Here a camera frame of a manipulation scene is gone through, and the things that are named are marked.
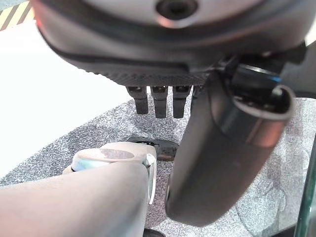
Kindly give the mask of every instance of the black base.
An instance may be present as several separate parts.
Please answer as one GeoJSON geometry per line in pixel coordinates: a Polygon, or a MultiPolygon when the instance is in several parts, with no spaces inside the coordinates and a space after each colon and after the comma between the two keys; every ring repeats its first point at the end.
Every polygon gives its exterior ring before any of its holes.
{"type": "Polygon", "coordinates": [[[158,231],[145,229],[143,237],[165,237],[163,233],[160,233],[158,231]]]}

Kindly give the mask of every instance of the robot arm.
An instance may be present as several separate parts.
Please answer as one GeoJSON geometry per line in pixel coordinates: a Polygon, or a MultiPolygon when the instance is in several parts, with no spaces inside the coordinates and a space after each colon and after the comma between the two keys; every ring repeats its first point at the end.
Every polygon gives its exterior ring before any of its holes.
{"type": "Polygon", "coordinates": [[[1,236],[142,237],[148,172],[135,162],[0,189],[1,236]]]}

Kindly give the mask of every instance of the gray fabric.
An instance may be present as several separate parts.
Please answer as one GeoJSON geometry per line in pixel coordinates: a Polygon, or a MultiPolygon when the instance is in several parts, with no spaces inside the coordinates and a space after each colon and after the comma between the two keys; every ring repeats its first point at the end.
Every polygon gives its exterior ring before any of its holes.
{"type": "MultiPolygon", "coordinates": [[[[124,141],[131,136],[179,142],[189,119],[190,100],[183,119],[172,118],[171,100],[169,97],[166,119],[155,118],[151,97],[150,113],[145,116],[136,115],[133,101],[122,104],[43,148],[0,180],[0,185],[61,174],[77,151],[124,141]]],[[[172,163],[159,162],[156,197],[154,205],[149,207],[146,226],[167,237],[264,237],[295,223],[316,131],[315,101],[298,99],[297,102],[296,115],[272,157],[247,193],[225,216],[205,228],[166,218],[164,195],[172,163]]]]}
{"type": "Polygon", "coordinates": [[[0,11],[23,2],[25,2],[25,0],[1,0],[0,11]]]}

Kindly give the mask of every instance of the hazard tape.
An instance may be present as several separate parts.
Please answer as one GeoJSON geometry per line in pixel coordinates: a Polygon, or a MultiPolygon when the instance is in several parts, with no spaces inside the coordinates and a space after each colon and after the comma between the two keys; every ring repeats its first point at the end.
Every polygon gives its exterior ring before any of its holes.
{"type": "Polygon", "coordinates": [[[31,3],[25,1],[19,5],[0,11],[0,31],[34,20],[34,11],[31,3]]]}

